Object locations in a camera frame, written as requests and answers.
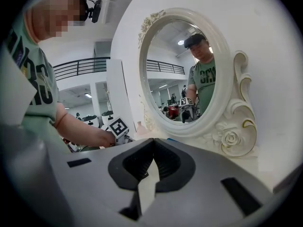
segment red object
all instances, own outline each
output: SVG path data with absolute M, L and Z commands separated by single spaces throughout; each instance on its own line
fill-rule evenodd
M 172 116 L 173 118 L 178 117 L 179 116 L 179 109 L 177 109 L 173 106 L 169 106 L 169 115 Z

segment white pillar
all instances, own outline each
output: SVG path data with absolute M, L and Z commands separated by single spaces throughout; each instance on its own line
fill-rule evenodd
M 98 92 L 97 92 L 97 87 L 96 87 L 95 82 L 90 83 L 90 93 L 92 96 L 91 100 L 93 102 L 94 114 L 98 117 L 101 117 Z
M 136 132 L 131 106 L 126 92 L 121 60 L 107 60 L 107 88 L 115 117 L 121 117 L 129 128 L 129 136 Z

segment black railing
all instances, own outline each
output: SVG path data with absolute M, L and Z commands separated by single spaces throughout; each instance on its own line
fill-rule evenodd
M 177 66 L 174 64 L 169 64 L 161 61 L 152 61 L 147 60 L 146 62 L 146 70 L 147 71 L 159 71 L 159 72 L 168 72 L 168 73 L 176 73 L 176 74 L 184 74 L 183 66 Z
M 70 61 L 53 67 L 56 80 L 78 75 L 106 71 L 106 60 L 110 57 L 95 57 Z

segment green t-shirt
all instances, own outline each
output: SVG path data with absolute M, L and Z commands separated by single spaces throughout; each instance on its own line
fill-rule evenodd
M 44 52 L 30 38 L 22 16 L 14 21 L 5 43 L 21 72 L 37 90 L 22 125 L 41 139 L 53 142 L 62 152 L 70 152 L 52 126 L 59 101 L 53 67 L 48 63 Z
M 216 82 L 216 66 L 214 59 L 202 64 L 198 62 L 190 68 L 188 84 L 195 84 L 198 90 L 199 106 L 201 115 L 207 109 L 214 93 L 214 84 Z

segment ceiling light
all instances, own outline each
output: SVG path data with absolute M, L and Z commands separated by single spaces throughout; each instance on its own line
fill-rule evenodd
M 165 85 L 163 85 L 163 86 L 161 86 L 161 87 L 165 87 L 165 86 L 167 86 L 167 84 L 165 84 Z M 159 87 L 159 88 L 161 88 L 161 87 Z

